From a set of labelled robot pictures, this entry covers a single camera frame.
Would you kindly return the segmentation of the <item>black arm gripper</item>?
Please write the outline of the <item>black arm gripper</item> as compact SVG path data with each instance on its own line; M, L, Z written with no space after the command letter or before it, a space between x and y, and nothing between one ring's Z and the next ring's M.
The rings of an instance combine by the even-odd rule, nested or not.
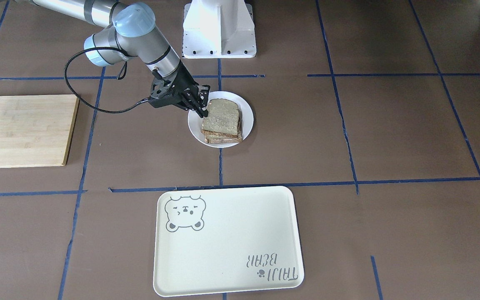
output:
M152 70L154 79L149 96L153 108L174 105L182 110L193 110L200 118L208 117L209 85L198 85L185 67L177 67L167 76Z

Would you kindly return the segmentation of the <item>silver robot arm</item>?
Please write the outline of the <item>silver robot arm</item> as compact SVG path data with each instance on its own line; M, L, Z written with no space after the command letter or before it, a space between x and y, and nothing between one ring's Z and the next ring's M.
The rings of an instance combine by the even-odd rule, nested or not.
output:
M126 5L116 0L33 0L32 4L102 28L86 38L84 49L70 62L86 54L94 65L106 67L138 57L153 75L150 94L139 105L173 105L192 110L201 118L208 115L210 86L194 80L156 25L155 14L147 4Z

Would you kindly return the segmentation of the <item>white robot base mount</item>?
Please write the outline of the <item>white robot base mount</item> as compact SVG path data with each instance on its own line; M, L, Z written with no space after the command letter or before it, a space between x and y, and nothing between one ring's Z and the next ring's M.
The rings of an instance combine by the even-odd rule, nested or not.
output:
M252 5L243 0L193 0L186 4L182 47L187 59L255 57Z

